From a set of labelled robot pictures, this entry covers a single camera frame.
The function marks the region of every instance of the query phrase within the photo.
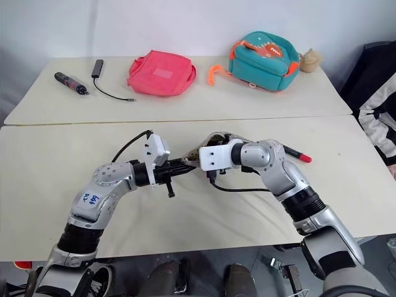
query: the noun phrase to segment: dark floor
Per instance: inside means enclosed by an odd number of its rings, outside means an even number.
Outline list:
[[[396,273],[392,276],[388,271],[393,258],[386,242],[391,237],[395,235],[378,236],[362,244],[362,250],[366,258],[365,267],[382,282],[391,296],[396,296]],[[220,296],[224,269],[232,263],[243,264],[251,270],[259,296],[286,297],[292,294],[288,280],[265,265],[263,257],[276,257],[284,264],[296,264],[303,288],[308,288],[311,296],[322,293],[323,282],[311,273],[300,248],[280,252],[272,246],[114,258],[110,265],[114,267],[116,274],[110,293],[134,296],[157,265],[169,260],[187,258],[192,267],[191,295]],[[17,270],[9,262],[0,262],[0,273],[15,285],[25,283],[27,279],[26,272]]]

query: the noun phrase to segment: pink bag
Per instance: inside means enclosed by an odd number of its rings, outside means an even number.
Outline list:
[[[183,93],[195,78],[196,68],[190,59],[151,51],[132,63],[127,84],[138,93],[173,96]]]

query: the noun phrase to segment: cable connector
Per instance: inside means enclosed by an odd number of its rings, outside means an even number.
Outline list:
[[[206,177],[209,178],[209,182],[213,184],[216,181],[217,170],[206,171]]]
[[[243,165],[242,165],[241,171],[242,171],[242,172],[245,172],[245,173],[255,173],[255,174],[260,175],[260,173],[258,173],[257,170],[254,170],[253,168],[248,167],[248,166],[243,166]]]

